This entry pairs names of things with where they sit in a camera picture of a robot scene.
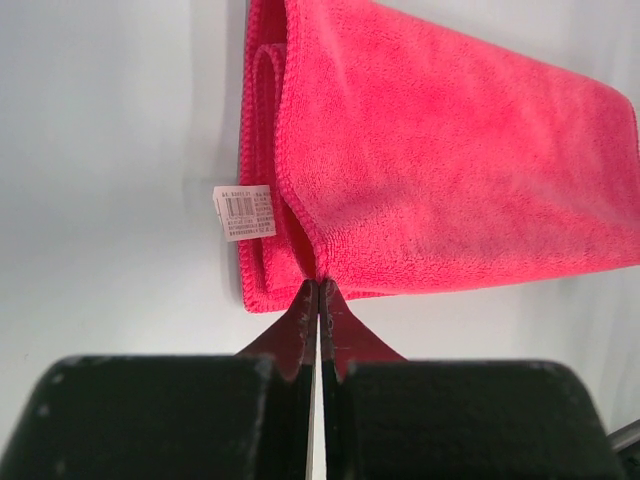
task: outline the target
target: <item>pink towel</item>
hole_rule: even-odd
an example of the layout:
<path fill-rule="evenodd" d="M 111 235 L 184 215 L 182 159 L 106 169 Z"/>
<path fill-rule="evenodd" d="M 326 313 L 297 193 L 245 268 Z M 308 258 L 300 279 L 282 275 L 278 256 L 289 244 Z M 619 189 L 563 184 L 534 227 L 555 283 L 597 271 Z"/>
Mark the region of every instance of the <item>pink towel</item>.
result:
<path fill-rule="evenodd" d="M 304 278 L 347 298 L 640 263 L 631 104 L 368 0 L 253 0 L 241 185 L 277 236 L 239 243 L 251 312 Z"/>

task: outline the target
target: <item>white surface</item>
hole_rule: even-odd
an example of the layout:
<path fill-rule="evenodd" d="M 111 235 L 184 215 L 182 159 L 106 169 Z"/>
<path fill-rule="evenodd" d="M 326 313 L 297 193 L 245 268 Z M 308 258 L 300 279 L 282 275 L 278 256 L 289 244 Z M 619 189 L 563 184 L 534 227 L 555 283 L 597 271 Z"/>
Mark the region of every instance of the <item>white surface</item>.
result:
<path fill-rule="evenodd" d="M 640 106 L 640 2 L 386 3 Z M 0 448 L 61 356 L 233 352 L 276 318 L 244 312 L 209 200 L 236 175 L 244 19 L 240 0 L 0 0 Z M 639 285 L 635 268 L 352 305 L 412 357 L 566 362 L 617 428 L 640 417 Z"/>

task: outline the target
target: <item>tag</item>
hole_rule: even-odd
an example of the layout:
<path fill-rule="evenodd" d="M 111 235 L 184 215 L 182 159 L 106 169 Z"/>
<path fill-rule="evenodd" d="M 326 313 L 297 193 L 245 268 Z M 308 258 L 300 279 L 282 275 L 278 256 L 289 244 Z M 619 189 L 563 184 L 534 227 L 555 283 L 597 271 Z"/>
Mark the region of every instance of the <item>tag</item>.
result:
<path fill-rule="evenodd" d="M 228 242 L 276 234 L 269 185 L 215 187 L 213 201 Z"/>

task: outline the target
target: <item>barcode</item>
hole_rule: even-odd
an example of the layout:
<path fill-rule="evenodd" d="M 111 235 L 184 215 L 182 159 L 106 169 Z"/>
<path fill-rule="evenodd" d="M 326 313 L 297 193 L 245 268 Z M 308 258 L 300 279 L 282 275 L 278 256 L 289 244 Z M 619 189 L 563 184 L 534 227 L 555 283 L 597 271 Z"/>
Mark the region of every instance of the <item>barcode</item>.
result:
<path fill-rule="evenodd" d="M 251 197 L 226 198 L 227 212 L 229 217 L 250 217 L 253 216 L 253 199 Z"/>

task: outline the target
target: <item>black object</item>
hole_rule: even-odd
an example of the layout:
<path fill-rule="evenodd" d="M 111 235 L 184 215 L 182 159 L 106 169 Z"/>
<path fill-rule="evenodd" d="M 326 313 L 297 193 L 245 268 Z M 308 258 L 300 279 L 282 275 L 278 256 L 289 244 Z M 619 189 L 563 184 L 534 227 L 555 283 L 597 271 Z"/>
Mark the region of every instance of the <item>black object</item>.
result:
<path fill-rule="evenodd" d="M 308 478 L 320 317 L 327 478 L 619 479 L 580 381 L 549 362 L 408 362 L 306 281 L 235 357 L 83 357 L 36 387 L 0 480 Z"/>

